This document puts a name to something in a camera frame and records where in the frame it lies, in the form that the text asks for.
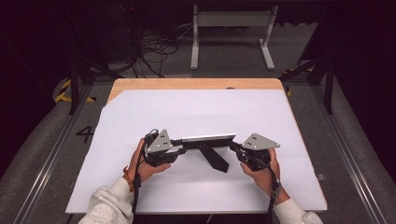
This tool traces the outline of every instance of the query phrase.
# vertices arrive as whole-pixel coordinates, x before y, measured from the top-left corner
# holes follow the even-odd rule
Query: gray carpet
[[[261,30],[252,28],[248,28],[240,35],[221,29],[202,31],[197,71],[190,70],[191,41],[188,39],[178,44],[177,53],[170,55],[163,63],[161,71],[166,77],[279,77],[285,69],[296,66],[314,29],[315,25],[274,28],[269,50],[276,66],[275,71],[266,69],[257,43],[262,35]],[[150,59],[158,57],[158,55],[148,55]],[[155,77],[147,67],[144,66],[143,69],[148,77]],[[159,71],[160,67],[154,64],[153,69]],[[123,75],[134,76],[131,71]],[[63,153],[28,223],[66,223],[70,218],[64,210],[92,140],[90,137],[89,141],[84,143],[85,136],[76,135],[76,133],[87,126],[92,126],[92,132],[94,131],[101,109],[106,104],[111,90],[112,82],[107,81],[108,78],[98,79],[101,81],[95,83],[90,93],[90,96],[97,97],[97,101],[85,103],[78,114],[66,138]],[[304,80],[304,76],[298,76],[288,82],[291,88],[289,101],[314,168],[319,174],[325,176],[325,179],[320,181],[320,185],[329,210],[318,215],[324,223],[372,223],[337,150],[334,136],[314,97],[312,88],[301,80]],[[70,103],[57,103],[26,140],[1,179],[0,223],[12,223],[18,214],[34,184],[35,177],[62,130],[69,109]],[[392,208],[396,207],[396,200],[393,196],[396,192],[395,184],[378,161],[338,85],[334,86],[333,112],[384,217],[388,223],[396,223],[396,216],[392,212]],[[77,223],[81,217],[81,215],[72,216],[70,223]]]

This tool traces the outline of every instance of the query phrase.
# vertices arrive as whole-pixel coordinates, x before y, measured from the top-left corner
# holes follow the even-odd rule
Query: human hand
[[[131,180],[134,179],[134,171],[136,169],[136,165],[137,165],[137,161],[139,160],[139,154],[140,151],[142,150],[142,146],[144,144],[144,140],[140,139],[140,142],[137,146],[136,151],[134,152],[134,155],[131,158],[131,163],[128,167],[128,176]],[[166,169],[168,169],[169,167],[171,167],[170,163],[164,163],[161,164],[157,167],[153,167],[149,164],[147,164],[143,157],[140,159],[140,165],[138,168],[138,173],[140,175],[140,182],[143,183],[144,181],[148,180],[152,175],[160,173]]]
[[[270,166],[271,169],[274,171],[276,177],[280,180],[280,167],[279,167],[279,162],[276,159],[276,153],[274,149],[268,149],[271,157],[270,161]],[[244,163],[241,162],[241,167],[244,173],[250,177],[253,178],[254,182],[256,185],[264,191],[268,196],[272,197],[272,175],[271,172],[268,169],[263,169],[260,171],[253,172],[250,170],[250,168]],[[278,194],[278,197],[276,198],[275,203],[282,203],[286,201],[289,198],[288,193],[281,188],[281,191]]]

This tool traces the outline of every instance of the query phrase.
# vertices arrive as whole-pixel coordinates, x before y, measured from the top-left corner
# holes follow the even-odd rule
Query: white sheet
[[[327,210],[304,141],[282,90],[124,91],[102,111],[92,145],[66,213],[85,213],[91,195],[112,186],[129,164],[141,137],[167,129],[171,139],[236,133],[243,143],[259,133],[280,143],[281,181],[304,210]],[[199,151],[188,151],[172,167],[144,182],[138,214],[260,213],[269,198],[246,176],[234,152],[219,154],[227,174],[211,168]]]

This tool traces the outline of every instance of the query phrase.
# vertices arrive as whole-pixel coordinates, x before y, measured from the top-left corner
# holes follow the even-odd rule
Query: white metal frame
[[[277,6],[271,11],[198,11],[194,6],[193,12],[193,43],[191,53],[191,70],[198,69],[199,55],[199,26],[263,26],[265,27],[264,39],[259,39],[262,55],[268,70],[274,70],[274,62],[268,50],[268,41],[277,13]]]

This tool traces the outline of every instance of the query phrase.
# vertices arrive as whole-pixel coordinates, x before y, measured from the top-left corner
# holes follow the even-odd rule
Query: printed number
[[[85,127],[83,130],[79,131],[78,133],[76,133],[76,135],[83,135],[85,136],[85,140],[84,143],[86,144],[88,142],[88,138],[90,137],[90,135],[93,135],[93,133],[91,133],[92,127],[91,126],[87,126]]]

